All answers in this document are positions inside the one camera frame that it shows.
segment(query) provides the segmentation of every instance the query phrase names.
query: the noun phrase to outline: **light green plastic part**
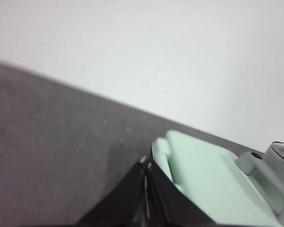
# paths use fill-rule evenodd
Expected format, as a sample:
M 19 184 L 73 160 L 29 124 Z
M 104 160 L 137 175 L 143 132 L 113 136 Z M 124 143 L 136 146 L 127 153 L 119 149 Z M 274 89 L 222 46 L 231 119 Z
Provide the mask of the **light green plastic part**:
M 168 131 L 153 142 L 152 154 L 176 187 L 215 222 L 281 227 L 229 150 Z

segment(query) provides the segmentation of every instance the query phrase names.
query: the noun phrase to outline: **gray table surface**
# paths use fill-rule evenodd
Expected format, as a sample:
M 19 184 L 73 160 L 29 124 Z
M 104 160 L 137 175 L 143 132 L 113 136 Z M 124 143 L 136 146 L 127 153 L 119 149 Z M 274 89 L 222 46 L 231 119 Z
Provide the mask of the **gray table surface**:
M 0 64 L 0 227 L 76 222 L 169 129 L 253 151 Z

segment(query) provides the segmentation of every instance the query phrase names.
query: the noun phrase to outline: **mint green plastic object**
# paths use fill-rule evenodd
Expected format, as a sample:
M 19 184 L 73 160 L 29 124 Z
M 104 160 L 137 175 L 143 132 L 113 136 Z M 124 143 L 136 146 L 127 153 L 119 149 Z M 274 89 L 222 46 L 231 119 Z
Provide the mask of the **mint green plastic object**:
M 152 154 L 175 186 L 215 222 L 281 226 L 229 150 L 168 131 L 165 138 L 153 142 Z

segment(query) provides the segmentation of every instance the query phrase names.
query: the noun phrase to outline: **white wall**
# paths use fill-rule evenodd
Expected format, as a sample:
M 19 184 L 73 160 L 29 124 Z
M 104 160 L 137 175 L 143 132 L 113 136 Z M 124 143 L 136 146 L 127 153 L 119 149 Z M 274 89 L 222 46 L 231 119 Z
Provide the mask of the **white wall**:
M 284 0 L 0 0 L 0 61 L 261 151 L 284 141 Z

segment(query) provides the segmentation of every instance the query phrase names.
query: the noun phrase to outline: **gray plastic handle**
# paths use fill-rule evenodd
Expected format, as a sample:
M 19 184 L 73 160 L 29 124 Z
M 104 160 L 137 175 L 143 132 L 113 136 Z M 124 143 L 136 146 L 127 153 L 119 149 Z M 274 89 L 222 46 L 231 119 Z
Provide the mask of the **gray plastic handle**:
M 236 165 L 246 175 L 251 175 L 256 169 L 276 188 L 284 200 L 284 182 L 275 171 L 262 158 L 256 157 L 249 152 L 242 154 L 236 161 Z M 279 222 L 284 226 L 284 202 L 280 213 L 276 214 Z

